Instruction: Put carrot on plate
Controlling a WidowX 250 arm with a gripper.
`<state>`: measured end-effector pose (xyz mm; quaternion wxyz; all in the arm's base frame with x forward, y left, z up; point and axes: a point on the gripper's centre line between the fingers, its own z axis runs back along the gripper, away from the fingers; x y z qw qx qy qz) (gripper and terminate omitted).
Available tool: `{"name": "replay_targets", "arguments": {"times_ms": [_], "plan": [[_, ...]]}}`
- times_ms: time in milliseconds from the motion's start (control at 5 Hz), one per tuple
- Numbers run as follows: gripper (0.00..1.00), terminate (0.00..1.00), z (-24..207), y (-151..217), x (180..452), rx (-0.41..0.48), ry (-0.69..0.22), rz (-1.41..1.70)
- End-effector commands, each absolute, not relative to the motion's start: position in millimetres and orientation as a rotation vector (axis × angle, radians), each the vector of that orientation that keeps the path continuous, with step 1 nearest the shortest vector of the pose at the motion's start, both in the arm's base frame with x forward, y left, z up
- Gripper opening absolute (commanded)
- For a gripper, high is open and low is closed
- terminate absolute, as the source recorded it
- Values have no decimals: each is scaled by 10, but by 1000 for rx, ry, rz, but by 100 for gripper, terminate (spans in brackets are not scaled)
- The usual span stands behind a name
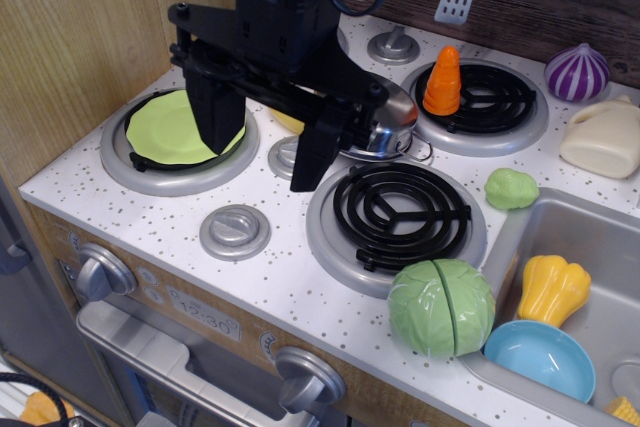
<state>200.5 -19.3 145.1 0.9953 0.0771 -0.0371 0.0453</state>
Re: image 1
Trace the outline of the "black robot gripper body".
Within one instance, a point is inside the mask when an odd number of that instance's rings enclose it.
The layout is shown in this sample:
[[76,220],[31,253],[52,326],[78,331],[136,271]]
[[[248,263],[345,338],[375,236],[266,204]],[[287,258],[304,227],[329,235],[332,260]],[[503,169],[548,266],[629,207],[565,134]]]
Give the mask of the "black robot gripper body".
[[337,38],[345,0],[177,3],[172,61],[196,112],[241,112],[248,98],[282,112],[373,112],[388,93]]

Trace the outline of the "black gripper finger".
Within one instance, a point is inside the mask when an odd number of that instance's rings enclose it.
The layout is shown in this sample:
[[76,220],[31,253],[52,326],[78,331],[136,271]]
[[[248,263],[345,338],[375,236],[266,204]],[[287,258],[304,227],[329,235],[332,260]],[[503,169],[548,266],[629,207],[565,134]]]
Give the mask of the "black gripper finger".
[[183,69],[185,87],[203,143],[222,154],[245,126],[245,98],[226,82]]
[[362,106],[332,97],[313,96],[292,117],[304,123],[298,139],[290,189],[314,191],[341,150],[348,150],[362,137]]

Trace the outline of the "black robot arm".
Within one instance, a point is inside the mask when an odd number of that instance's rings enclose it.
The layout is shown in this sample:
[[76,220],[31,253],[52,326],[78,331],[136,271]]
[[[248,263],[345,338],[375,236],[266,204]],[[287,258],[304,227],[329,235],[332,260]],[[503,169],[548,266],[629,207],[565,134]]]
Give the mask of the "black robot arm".
[[388,92],[341,49],[344,0],[236,0],[233,9],[178,3],[171,46],[203,142],[221,152],[248,100],[302,122],[291,180],[317,188],[338,153],[365,147]]

